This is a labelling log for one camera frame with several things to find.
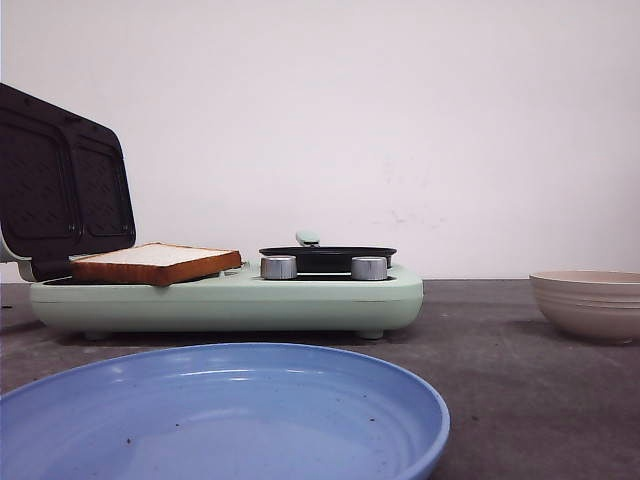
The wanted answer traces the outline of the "bread slice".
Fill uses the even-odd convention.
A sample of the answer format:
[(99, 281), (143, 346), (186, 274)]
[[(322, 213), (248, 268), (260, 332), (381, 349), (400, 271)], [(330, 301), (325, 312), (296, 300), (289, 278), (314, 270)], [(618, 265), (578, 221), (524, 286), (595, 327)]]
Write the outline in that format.
[(75, 280), (169, 286), (242, 265), (238, 250), (149, 243), (71, 262)]

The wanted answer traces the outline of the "mint green sandwich maker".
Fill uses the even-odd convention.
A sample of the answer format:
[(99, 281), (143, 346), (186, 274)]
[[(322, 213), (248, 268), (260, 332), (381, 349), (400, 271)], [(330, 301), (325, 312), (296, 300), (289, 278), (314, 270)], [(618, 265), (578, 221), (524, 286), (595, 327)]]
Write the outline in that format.
[(395, 263), (383, 281), (349, 273), (264, 280), (257, 260), (169, 286), (75, 280), (71, 262), (141, 246), (120, 142), (109, 128), (11, 86), (1, 89), (1, 259), (30, 283), (46, 325), (112, 332), (354, 331), (413, 322), (422, 280)]

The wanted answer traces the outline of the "beige ribbed bowl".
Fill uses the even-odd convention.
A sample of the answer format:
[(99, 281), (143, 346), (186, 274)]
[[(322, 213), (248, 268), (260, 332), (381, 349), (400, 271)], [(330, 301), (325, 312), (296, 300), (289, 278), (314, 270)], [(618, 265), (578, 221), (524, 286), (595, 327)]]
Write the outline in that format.
[(556, 329), (608, 343), (639, 338), (637, 272), (546, 271), (529, 279), (539, 310)]

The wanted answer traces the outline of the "black frying pan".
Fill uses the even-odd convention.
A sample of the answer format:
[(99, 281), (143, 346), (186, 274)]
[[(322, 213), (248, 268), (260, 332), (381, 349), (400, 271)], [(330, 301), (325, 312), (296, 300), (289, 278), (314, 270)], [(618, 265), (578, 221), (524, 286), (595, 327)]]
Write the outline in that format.
[(266, 247), (259, 250), (264, 256), (294, 256), (299, 273), (349, 273), (355, 257), (381, 257), (386, 267), (392, 265), (395, 248), (376, 246), (327, 246), (311, 230), (298, 230), (297, 246)]

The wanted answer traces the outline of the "right silver knob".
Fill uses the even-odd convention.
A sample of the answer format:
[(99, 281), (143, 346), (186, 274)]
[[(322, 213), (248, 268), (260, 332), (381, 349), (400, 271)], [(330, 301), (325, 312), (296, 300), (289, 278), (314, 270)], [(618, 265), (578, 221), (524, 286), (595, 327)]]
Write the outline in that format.
[(388, 277), (385, 257), (358, 256), (351, 259), (351, 277), (357, 281), (383, 281)]

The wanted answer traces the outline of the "silver knob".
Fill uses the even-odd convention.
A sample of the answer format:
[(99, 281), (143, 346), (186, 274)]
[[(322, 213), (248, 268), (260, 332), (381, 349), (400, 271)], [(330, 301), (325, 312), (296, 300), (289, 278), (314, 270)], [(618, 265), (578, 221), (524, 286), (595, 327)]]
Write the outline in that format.
[(297, 260), (292, 255), (269, 255), (261, 259), (260, 276), (264, 280), (291, 280), (297, 277)]
[(351, 259), (351, 277), (357, 281), (383, 281), (388, 277), (385, 257), (358, 256)]

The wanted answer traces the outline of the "left silver knob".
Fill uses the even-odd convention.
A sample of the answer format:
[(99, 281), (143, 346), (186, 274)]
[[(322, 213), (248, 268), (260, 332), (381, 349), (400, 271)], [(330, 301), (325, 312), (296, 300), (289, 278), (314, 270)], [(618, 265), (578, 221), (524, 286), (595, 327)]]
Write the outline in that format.
[(297, 277), (297, 260), (292, 255), (269, 255), (261, 259), (260, 276), (264, 280), (291, 280)]

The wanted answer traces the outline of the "blue plastic plate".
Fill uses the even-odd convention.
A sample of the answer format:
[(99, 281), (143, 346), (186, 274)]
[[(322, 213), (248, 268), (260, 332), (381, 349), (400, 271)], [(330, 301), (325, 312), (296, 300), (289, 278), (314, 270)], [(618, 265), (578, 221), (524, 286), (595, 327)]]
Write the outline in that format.
[(92, 363), (1, 399), (5, 479), (425, 479), (450, 415), (415, 374), (234, 343)]

